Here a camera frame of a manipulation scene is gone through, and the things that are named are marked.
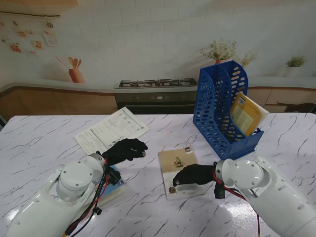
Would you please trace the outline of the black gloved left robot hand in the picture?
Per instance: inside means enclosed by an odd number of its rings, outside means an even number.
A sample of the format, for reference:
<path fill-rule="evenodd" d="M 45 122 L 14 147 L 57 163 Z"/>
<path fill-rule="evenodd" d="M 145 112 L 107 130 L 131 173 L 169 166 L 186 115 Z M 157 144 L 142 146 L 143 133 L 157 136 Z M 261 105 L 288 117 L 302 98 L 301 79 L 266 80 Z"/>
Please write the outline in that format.
<path fill-rule="evenodd" d="M 146 155 L 147 145 L 136 139 L 123 139 L 102 153 L 108 165 L 116 165 L 125 160 L 133 161 Z"/>

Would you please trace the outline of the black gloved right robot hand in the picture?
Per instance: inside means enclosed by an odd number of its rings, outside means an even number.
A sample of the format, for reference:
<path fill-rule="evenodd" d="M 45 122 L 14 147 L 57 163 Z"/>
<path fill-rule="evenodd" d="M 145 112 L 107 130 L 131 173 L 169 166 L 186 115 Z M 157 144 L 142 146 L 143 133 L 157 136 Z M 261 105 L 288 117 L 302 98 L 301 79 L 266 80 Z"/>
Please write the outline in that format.
<path fill-rule="evenodd" d="M 214 165 L 192 164 L 184 167 L 173 178 L 173 186 L 198 184 L 205 185 L 214 181 L 213 171 Z"/>

